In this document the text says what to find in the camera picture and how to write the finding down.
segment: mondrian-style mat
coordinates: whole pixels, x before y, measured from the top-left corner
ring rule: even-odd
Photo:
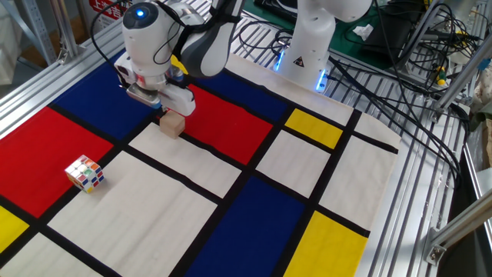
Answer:
[[[0,276],[354,275],[400,138],[236,56],[189,82],[176,140],[102,65],[0,141]]]

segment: green mat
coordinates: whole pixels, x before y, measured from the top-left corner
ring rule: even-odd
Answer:
[[[253,3],[253,0],[246,1],[246,3],[244,4],[244,10],[265,20],[268,20],[269,22],[280,25],[283,28],[292,29],[294,27],[294,24],[256,6]],[[371,10],[368,12],[368,14],[356,22],[338,22],[333,38],[331,39],[330,48],[332,50],[344,53],[345,55],[349,55],[352,58],[356,58],[361,62],[373,65],[374,67],[377,67],[379,69],[389,68],[391,66],[390,63],[381,61],[379,58],[374,57],[374,55],[361,51],[363,45],[349,41],[351,40],[363,43],[364,41],[362,40],[362,38],[358,35],[355,35],[355,33],[353,33],[351,30],[353,30],[356,26],[365,26],[367,24],[371,24],[375,28],[379,25],[379,18],[377,17],[377,10],[375,7],[371,7]],[[344,35],[348,29],[350,29],[350,31],[347,32],[347,38],[349,40],[347,40]]]

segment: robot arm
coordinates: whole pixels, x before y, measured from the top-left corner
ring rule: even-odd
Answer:
[[[171,55],[193,77],[217,75],[227,63],[244,1],[213,0],[212,17],[206,22],[191,6],[176,0],[130,7],[123,18],[127,53],[116,62],[126,82],[133,84],[127,93],[146,105],[162,104],[183,115],[191,114],[193,94],[169,84]],[[370,6],[371,0],[298,0],[291,46],[282,52],[274,70],[310,90],[323,89],[335,18],[352,22]]]
[[[291,45],[281,54],[274,70],[311,91],[322,92],[335,18],[352,22],[364,15],[371,0],[298,0]]]
[[[182,115],[194,110],[187,88],[172,85],[174,54],[197,77],[217,75],[227,63],[230,40],[244,0],[213,0],[208,21],[179,1],[142,2],[123,17],[126,53],[115,63],[131,86],[127,93],[154,108],[172,108]]]
[[[217,75],[228,60],[231,36],[243,4],[244,0],[214,0],[213,16],[206,23],[189,5],[180,2],[143,2],[130,7],[123,18],[123,36],[138,84],[149,90],[159,89],[171,67],[171,53],[191,76]]]

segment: yellow rectangle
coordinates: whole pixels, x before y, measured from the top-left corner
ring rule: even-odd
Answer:
[[[29,225],[0,207],[0,253],[15,241]]]
[[[285,125],[307,137],[334,149],[342,130],[312,115],[295,109]]]
[[[284,277],[354,276],[367,238],[314,212]]]

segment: red rectangle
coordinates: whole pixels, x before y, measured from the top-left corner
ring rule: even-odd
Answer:
[[[197,107],[184,132],[246,165],[272,125],[201,88],[189,88]]]
[[[9,172],[0,182],[0,195],[38,218],[71,188],[67,166],[81,155],[98,161],[112,146],[44,108],[0,140],[0,169]],[[29,166],[32,161],[43,162]]]

